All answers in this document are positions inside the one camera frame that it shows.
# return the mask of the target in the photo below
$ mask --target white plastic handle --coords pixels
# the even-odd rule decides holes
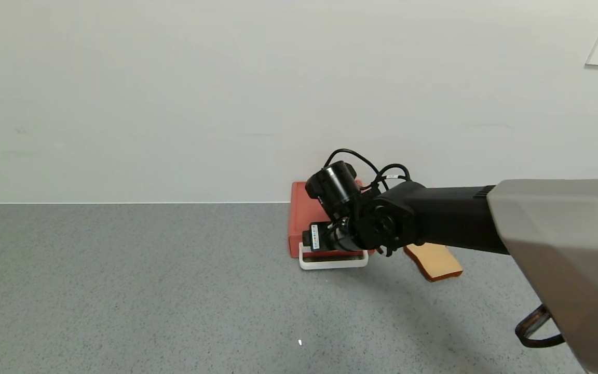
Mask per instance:
[[[363,251],[363,258],[360,260],[328,260],[328,261],[304,261],[304,244],[299,242],[299,266],[303,270],[318,269],[344,269],[344,268],[362,268],[368,264],[368,251]]]

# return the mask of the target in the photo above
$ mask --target black cable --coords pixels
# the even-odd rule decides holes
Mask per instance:
[[[410,172],[405,167],[405,165],[403,165],[403,164],[389,164],[389,165],[385,166],[384,168],[382,168],[382,170],[380,170],[379,173],[377,173],[377,175],[375,176],[375,179],[373,179],[373,182],[371,182],[371,184],[366,185],[364,187],[361,187],[361,189],[362,190],[367,190],[367,189],[370,189],[370,187],[372,187],[374,184],[378,184],[380,182],[383,182],[385,180],[385,176],[383,174],[387,170],[393,169],[393,168],[399,168],[399,169],[403,170],[403,173],[405,174],[405,177],[398,176],[398,178],[403,179],[403,180],[411,180],[411,178],[410,178]]]
[[[361,156],[361,154],[358,154],[357,152],[352,151],[351,149],[345,149],[345,148],[337,149],[334,152],[332,152],[332,154],[329,156],[329,158],[327,158],[327,162],[324,163],[323,168],[326,168],[327,166],[329,166],[329,164],[331,163],[334,156],[339,153],[349,153],[349,154],[355,156],[356,158],[360,159],[361,161],[364,161],[364,163],[366,163],[368,166],[370,166],[370,168],[373,169],[373,172],[375,172],[376,178],[377,178],[377,175],[380,174],[379,170],[377,170],[375,165],[373,165],[373,163],[368,161],[367,158],[365,158],[364,156]],[[387,190],[389,189],[389,185],[387,185],[387,182],[385,182],[384,180],[382,181],[382,185],[384,185],[385,189],[387,189]]]
[[[349,236],[349,237],[351,237],[351,234],[350,234],[350,233],[349,233],[349,231],[347,230],[347,225],[346,225],[346,223],[345,223],[345,222],[343,222],[343,227],[341,227],[341,228],[340,228],[340,230],[342,230],[342,231],[344,232],[344,236]],[[336,244],[337,244],[337,245],[340,247],[340,249],[342,249],[343,251],[348,251],[348,252],[358,252],[358,251],[360,250],[360,249],[350,249],[350,248],[346,248],[346,247],[344,247],[340,239],[338,239],[338,240],[337,240],[335,243],[336,243]]]
[[[387,171],[389,169],[393,169],[393,168],[399,168],[399,169],[403,170],[403,173],[405,174],[405,178],[407,180],[411,179],[410,178],[410,172],[408,171],[408,169],[403,164],[389,164],[389,165],[385,166],[384,168],[382,168],[382,170],[380,170],[379,176],[382,177],[382,175],[384,174],[385,171]]]
[[[340,220],[337,223],[334,223],[330,228],[328,228],[323,234],[322,236],[325,238],[326,243],[328,244],[327,247],[330,249],[336,249],[334,248],[334,246],[339,246],[340,249],[342,249],[343,251],[348,251],[348,252],[356,252],[356,250],[352,250],[352,249],[348,249],[345,248],[344,246],[342,246],[342,244],[340,244],[340,239],[338,238],[338,232],[337,230],[340,229],[343,232],[345,232],[344,235],[349,235],[349,232],[347,231],[346,228],[346,224],[344,220]]]

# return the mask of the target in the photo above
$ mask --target slice of bread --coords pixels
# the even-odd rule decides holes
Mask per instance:
[[[425,243],[423,246],[406,246],[403,250],[417,263],[425,279],[430,282],[458,277],[463,273],[460,263],[446,246]]]

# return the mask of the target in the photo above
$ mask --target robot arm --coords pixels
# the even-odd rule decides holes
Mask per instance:
[[[517,326],[525,346],[563,341],[598,372],[598,180],[505,180],[498,185],[427,189],[408,180],[361,192],[342,161],[309,178],[306,190],[332,220],[327,248],[383,246],[387,256],[426,242],[510,254],[542,305]],[[530,336],[549,318],[560,336]]]

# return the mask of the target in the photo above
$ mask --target speckled gray surface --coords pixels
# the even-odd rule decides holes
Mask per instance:
[[[0,373],[583,372],[518,343],[538,300],[511,258],[303,272],[288,209],[0,205]]]

